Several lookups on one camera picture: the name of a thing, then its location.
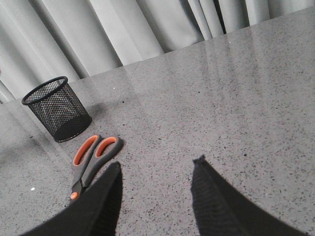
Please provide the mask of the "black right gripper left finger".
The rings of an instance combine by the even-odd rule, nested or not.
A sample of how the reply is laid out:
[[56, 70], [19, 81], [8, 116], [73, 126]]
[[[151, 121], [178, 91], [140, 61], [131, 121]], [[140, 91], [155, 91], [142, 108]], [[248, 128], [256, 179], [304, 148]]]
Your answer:
[[24, 236], [114, 236], [122, 205], [123, 176], [119, 162], [62, 212], [23, 233]]

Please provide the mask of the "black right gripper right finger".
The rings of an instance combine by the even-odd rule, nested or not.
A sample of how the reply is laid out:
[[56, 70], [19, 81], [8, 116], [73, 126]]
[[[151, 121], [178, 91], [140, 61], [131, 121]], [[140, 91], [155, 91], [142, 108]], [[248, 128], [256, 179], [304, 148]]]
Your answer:
[[202, 155], [193, 161], [191, 193], [202, 236], [303, 236], [304, 232], [267, 213], [230, 183]]

